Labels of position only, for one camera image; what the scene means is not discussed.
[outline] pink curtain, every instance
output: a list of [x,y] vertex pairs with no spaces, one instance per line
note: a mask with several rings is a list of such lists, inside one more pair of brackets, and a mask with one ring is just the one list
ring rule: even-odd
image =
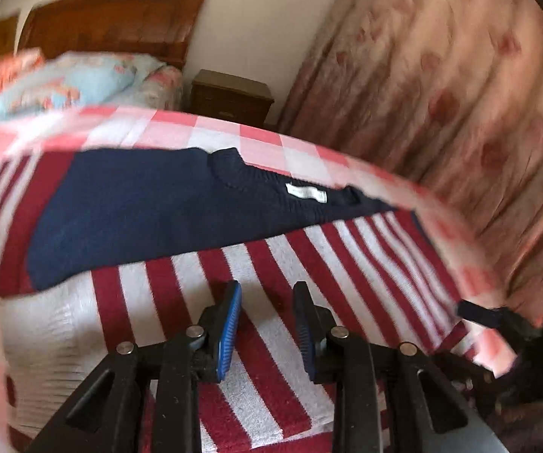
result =
[[509,304],[543,317],[543,12],[534,0],[335,0],[280,131],[460,210]]

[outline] screw head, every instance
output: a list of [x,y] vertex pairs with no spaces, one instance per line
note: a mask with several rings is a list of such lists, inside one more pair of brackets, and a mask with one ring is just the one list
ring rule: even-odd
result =
[[131,354],[135,346],[132,342],[125,341],[116,346],[116,352],[119,354]]
[[349,336],[349,330],[347,330],[342,325],[336,325],[330,329],[330,334],[337,339],[345,339]]
[[198,337],[202,337],[204,335],[204,328],[202,328],[200,325],[190,325],[186,329],[186,335],[192,339],[197,339]]
[[404,356],[414,356],[418,352],[418,347],[411,342],[402,342],[400,344],[400,352]]

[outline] clothing label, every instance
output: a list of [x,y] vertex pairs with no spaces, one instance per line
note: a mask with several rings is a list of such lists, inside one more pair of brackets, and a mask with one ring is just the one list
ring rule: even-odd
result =
[[286,184],[286,189],[289,194],[292,194],[295,197],[300,199],[315,199],[319,203],[326,203],[328,200],[328,195],[319,189],[316,189],[312,186],[307,187],[297,187],[291,183]]

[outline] white wall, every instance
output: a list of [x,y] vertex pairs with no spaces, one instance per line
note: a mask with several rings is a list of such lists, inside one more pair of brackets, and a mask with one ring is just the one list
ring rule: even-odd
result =
[[[47,0],[0,0],[0,18],[20,9],[20,29],[31,7]],[[276,99],[275,123],[331,0],[206,0],[198,19],[186,82],[211,69],[267,83]]]

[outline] nightstand drawer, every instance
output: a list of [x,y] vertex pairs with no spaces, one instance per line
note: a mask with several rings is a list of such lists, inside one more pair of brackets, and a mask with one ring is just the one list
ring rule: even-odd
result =
[[215,85],[197,81],[192,84],[190,104],[192,114],[255,127],[264,125],[265,117],[273,104],[271,96],[253,96],[243,90],[220,88]]

